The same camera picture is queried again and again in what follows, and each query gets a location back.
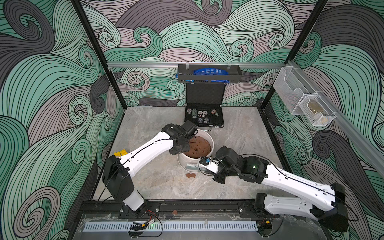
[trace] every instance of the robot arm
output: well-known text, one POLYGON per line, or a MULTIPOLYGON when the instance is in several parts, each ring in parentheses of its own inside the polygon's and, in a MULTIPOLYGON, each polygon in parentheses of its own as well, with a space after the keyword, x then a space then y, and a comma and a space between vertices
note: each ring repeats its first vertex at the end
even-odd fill
POLYGON ((132 177, 161 153, 169 150, 171 155, 188 152, 189 139, 196 133, 195 125, 186 121, 182 126, 167 124, 154 138, 117 158, 112 155, 105 161, 102 181, 116 201, 122 201, 136 211, 143 203, 143 197, 134 191, 132 177))
POLYGON ((274 197, 257 194, 254 209, 270 214, 291 214, 318 220, 335 231, 346 232, 348 214, 345 189, 333 183, 322 184, 304 179, 277 168, 270 161, 257 156, 243 158, 233 149, 223 146, 213 161, 203 158, 200 167, 214 174, 214 181, 224 184, 225 178, 239 176, 247 182, 257 182, 289 192, 296 197, 274 197))
MULTIPOLYGON (((138 149, 106 159, 102 181, 116 201, 122 201, 133 211, 144 203, 134 191, 131 177, 156 156, 169 150, 171 155, 190 150, 189 139, 196 132, 195 125, 187 121, 182 126, 168 124, 154 138, 138 149)), ((225 183, 225 178, 238 176, 247 182, 257 182, 283 189, 296 197, 274 197, 257 194, 253 208, 262 214, 291 214, 318 220, 335 231, 345 232, 348 214, 345 190, 340 184, 326 185, 296 176, 275 167, 257 156, 242 157, 233 149, 223 146, 216 158, 202 158, 201 167, 213 175, 214 181, 225 183)))

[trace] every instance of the wave pattern wallpaper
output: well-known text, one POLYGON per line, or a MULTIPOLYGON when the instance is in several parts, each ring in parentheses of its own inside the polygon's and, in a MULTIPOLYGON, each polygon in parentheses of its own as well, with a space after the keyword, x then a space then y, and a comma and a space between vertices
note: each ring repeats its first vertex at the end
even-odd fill
MULTIPOLYGON (((324 10, 295 61, 384 154, 384 5, 352 0, 324 10)), ((277 94, 266 108, 293 173, 346 186, 359 221, 337 240, 384 239, 384 180, 335 123, 314 127, 292 116, 277 94)), ((350 219, 356 219, 348 211, 350 219)))
POLYGON ((123 109, 70 0, 0 6, 1 238, 67 239, 123 109))
MULTIPOLYGON (((342 4, 333 0, 335 5, 342 4)), ((317 0, 82 0, 108 61, 283 63, 317 0)), ((114 68, 127 105, 182 106, 176 68, 114 68)), ((223 106, 258 106, 278 71, 242 69, 223 106)))

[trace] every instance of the clear plastic panel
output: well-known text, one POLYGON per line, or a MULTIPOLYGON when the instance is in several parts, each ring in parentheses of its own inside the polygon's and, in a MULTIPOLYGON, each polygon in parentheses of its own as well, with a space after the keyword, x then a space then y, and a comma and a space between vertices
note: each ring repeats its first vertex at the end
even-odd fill
POLYGON ((303 112, 298 107, 298 104, 302 100, 304 94, 308 94, 309 92, 292 71, 292 66, 282 67, 273 87, 289 112, 292 115, 300 115, 303 114, 303 112))
POLYGON ((336 115, 329 115, 317 100, 317 93, 306 94, 299 103, 301 110, 313 126, 326 126, 336 115))

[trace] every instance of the black frame post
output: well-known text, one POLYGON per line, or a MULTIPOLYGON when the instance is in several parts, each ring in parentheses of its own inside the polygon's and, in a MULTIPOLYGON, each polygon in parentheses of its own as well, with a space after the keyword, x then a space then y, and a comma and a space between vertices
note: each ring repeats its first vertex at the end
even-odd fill
POLYGON ((72 5, 73 5, 73 7, 77 13, 77 16, 80 19, 81 24, 83 25, 84 31, 86 32, 86 34, 87 34, 87 36, 91 42, 91 45, 96 52, 96 55, 97 55, 99 61, 101 62, 101 65, 105 71, 107 78, 108 78, 109 82, 111 83, 111 85, 112 85, 112 87, 116 93, 116 96, 118 97, 118 99, 120 101, 121 106, 123 107, 124 110, 127 109, 127 104, 125 103, 124 97, 121 94, 121 91, 118 87, 118 83, 117 83, 113 73, 108 69, 107 59, 105 58, 104 53, 103 53, 103 51, 102 51, 102 49, 101 49, 101 47, 97 41, 95 33, 92 30, 92 26, 91 26, 86 14, 85 14, 85 11, 83 9, 83 6, 81 5, 80 0, 71 0, 71 3, 72 3, 72 5))

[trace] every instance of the brown dough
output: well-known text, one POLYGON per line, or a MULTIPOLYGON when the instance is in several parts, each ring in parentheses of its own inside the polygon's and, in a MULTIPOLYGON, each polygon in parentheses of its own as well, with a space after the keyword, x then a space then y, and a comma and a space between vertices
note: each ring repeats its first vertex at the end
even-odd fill
POLYGON ((205 157, 211 152, 211 145, 209 145, 209 142, 203 137, 196 137, 189 140, 189 147, 191 150, 184 154, 191 158, 205 157))

